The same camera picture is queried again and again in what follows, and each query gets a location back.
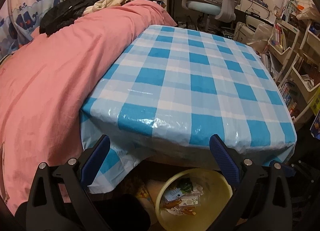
orange object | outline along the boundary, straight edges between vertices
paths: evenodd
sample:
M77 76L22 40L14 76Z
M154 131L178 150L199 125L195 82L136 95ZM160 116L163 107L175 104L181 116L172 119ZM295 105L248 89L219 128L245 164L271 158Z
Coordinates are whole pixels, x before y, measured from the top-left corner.
M304 10L304 6L298 5L298 9L299 9L299 10Z

pile of clothes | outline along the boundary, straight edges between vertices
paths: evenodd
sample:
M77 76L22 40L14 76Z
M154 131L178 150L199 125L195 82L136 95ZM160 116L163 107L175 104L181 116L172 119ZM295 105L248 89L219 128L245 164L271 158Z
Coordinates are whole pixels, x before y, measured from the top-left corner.
M87 14L108 7L122 6L133 0L65 0L50 9L40 23L40 34L52 35L75 20ZM150 0L165 7L162 0Z

pink blanket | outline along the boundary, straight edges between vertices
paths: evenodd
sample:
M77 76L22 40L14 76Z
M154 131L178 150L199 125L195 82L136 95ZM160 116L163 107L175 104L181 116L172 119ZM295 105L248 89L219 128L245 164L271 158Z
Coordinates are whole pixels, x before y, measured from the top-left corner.
M28 200L39 163L79 156L81 105L123 50L154 24L176 25L158 4L135 0L79 18L50 37L38 35L0 67L0 190L12 213Z

yellow trash can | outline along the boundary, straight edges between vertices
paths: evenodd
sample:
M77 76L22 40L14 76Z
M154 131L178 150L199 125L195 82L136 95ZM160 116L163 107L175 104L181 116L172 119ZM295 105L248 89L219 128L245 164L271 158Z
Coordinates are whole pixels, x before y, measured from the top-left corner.
M179 178L190 178L203 187L200 206L194 209L196 215L175 216L160 208L165 190ZM156 200L156 216L166 231L206 231L215 221L232 196L232 189L218 172L200 168L180 172L169 179L160 190Z

black fabric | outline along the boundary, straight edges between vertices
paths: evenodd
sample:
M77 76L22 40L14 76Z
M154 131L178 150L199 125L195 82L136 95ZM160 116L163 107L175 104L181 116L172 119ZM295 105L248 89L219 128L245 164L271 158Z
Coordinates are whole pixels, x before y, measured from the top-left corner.
M40 34L52 35L82 16L84 10L99 0L65 0L50 9L40 22Z
M151 226L149 214L139 200L124 194L116 199L92 202L97 211L113 231L138 230L147 231ZM68 218L81 225L80 220L71 203L64 204ZM15 218L26 228L27 202L22 203L16 211Z

